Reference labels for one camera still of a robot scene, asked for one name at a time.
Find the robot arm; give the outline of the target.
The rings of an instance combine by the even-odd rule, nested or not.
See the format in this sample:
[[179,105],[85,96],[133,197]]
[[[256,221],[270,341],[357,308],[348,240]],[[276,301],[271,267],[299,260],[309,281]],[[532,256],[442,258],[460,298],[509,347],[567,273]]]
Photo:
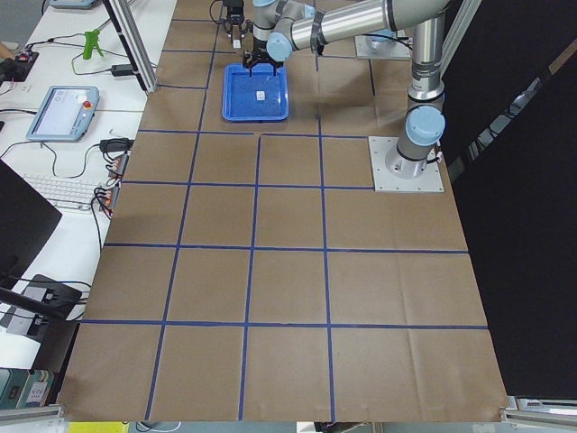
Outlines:
[[245,16],[244,1],[223,1],[224,16],[213,22],[224,27],[231,44],[253,37],[253,53],[285,60],[294,51],[320,55],[324,47],[348,38],[366,40],[371,47],[399,43],[391,1],[361,1],[324,11],[304,1],[253,1],[252,18]]
[[253,48],[243,55],[246,69],[259,63],[278,69],[295,51],[309,49],[319,55],[334,41],[383,29],[413,29],[405,126],[395,148],[387,152],[385,164],[391,174],[404,180],[424,173],[428,155],[445,129],[441,66],[447,2],[361,1],[329,12],[299,1],[255,1],[252,5]]

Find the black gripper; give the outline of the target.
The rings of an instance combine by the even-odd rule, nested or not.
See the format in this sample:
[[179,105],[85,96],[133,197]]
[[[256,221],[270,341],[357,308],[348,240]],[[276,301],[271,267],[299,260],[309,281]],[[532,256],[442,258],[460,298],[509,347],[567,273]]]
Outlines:
[[267,52],[267,42],[258,38],[252,40],[252,49],[243,54],[243,67],[252,75],[252,68],[258,64],[270,64],[272,66],[273,76],[277,76],[280,64],[276,62]]
[[234,27],[239,28],[240,41],[244,40],[252,29],[252,22],[245,20],[243,0],[226,0],[226,20],[223,21],[223,27],[231,42],[234,42]]

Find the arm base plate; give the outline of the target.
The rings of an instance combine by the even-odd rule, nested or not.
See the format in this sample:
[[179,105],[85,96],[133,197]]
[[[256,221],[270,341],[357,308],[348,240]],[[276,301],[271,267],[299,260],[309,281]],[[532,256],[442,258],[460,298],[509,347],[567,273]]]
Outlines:
[[409,161],[397,149],[397,137],[369,136],[373,187],[376,192],[443,193],[440,162],[432,149],[422,161]]
[[411,50],[397,41],[374,41],[368,36],[354,38],[356,57],[369,60],[409,60]]

